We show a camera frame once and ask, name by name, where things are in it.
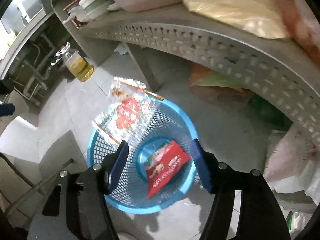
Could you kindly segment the stacked white bowls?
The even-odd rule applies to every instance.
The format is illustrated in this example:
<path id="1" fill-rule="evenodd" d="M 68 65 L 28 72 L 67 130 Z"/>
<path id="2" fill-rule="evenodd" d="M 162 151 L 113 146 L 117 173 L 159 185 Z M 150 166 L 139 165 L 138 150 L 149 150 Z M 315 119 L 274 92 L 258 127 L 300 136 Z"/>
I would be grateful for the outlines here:
<path id="1" fill-rule="evenodd" d="M 86 12 L 85 20 L 93 21 L 103 14 L 108 14 L 108 6 L 113 4 L 113 0 L 80 0 L 79 5 Z"/>

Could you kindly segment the orange green bag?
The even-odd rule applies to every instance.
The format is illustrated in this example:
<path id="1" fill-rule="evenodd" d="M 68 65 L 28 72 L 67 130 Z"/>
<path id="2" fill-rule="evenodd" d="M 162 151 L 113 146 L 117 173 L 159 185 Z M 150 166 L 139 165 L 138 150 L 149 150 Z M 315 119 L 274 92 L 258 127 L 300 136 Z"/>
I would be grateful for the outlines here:
<path id="1" fill-rule="evenodd" d="M 242 84 L 197 63 L 191 63 L 188 87 L 191 93 L 205 101 L 218 97 L 240 97 L 249 100 L 254 93 Z"/>

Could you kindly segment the blue mesh trash basket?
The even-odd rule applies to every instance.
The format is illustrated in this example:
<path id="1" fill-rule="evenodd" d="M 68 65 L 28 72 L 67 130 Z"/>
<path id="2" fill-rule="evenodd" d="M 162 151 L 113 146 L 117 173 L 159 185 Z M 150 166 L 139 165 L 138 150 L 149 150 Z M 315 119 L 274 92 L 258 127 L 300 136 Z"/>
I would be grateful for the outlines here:
<path id="1" fill-rule="evenodd" d="M 87 164 L 101 163 L 106 155 L 116 152 L 122 141 L 129 145 L 129 156 L 117 187 L 106 195 L 106 202 L 132 214 L 157 213 L 179 201 L 191 187 L 196 167 L 192 160 L 184 164 L 176 175 L 151 198 L 147 197 L 147 174 L 144 163 L 161 146 L 176 142 L 191 154 L 196 129 L 189 116 L 173 102 L 149 99 L 149 105 L 130 128 L 116 127 L 117 103 L 98 114 L 91 124 L 94 130 L 87 149 Z"/>

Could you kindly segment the cooking oil jug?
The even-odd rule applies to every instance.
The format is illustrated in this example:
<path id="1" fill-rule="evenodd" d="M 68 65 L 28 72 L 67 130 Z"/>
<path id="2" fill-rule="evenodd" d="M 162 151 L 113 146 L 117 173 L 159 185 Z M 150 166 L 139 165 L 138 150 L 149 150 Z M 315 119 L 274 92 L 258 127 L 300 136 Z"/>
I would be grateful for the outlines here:
<path id="1" fill-rule="evenodd" d="M 62 65 L 80 82 L 87 81 L 94 72 L 94 68 L 80 55 L 77 49 L 73 49 L 70 42 L 63 45 L 55 54 L 62 60 Z"/>

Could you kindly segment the clear red snack bag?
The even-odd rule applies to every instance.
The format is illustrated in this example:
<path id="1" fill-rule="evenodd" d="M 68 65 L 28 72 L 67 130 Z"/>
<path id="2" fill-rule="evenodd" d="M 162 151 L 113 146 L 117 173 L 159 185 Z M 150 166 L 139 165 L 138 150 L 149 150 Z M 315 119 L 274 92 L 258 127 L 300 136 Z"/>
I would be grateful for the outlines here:
<path id="1" fill-rule="evenodd" d="M 108 98 L 111 104 L 99 113 L 91 124 L 115 146 L 140 141 L 163 97 L 146 90 L 146 84 L 123 77 L 114 77 Z"/>

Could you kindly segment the yellow contents plastic bag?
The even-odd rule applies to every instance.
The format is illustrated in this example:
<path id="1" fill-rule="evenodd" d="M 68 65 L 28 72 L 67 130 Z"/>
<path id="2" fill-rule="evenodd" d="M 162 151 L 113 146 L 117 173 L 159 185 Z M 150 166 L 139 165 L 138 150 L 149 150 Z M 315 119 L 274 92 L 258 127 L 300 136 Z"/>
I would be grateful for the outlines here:
<path id="1" fill-rule="evenodd" d="M 260 38 L 289 37 L 275 0 L 182 0 L 182 2 L 190 12 L 231 25 Z"/>

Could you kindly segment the perforated metal shelf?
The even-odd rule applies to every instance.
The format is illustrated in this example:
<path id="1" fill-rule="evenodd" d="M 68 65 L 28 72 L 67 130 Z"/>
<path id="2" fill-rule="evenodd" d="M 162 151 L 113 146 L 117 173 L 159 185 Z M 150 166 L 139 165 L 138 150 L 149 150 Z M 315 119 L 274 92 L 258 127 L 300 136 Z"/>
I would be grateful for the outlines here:
<path id="1" fill-rule="evenodd" d="M 82 28 L 66 24 L 95 61 L 106 41 L 145 46 L 199 63 L 276 106 L 319 144 L 319 68 L 292 40 L 266 40 L 189 12 L 183 5 L 118 11 Z"/>

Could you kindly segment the red snack wrapper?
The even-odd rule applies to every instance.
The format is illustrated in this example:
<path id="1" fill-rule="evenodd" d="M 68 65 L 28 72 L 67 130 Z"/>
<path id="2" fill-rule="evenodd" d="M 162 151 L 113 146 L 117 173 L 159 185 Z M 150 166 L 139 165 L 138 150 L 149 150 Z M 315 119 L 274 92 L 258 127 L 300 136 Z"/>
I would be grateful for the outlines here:
<path id="1" fill-rule="evenodd" d="M 144 163 L 148 183 L 146 199 L 160 191 L 189 160 L 190 156 L 173 140 L 157 148 Z"/>

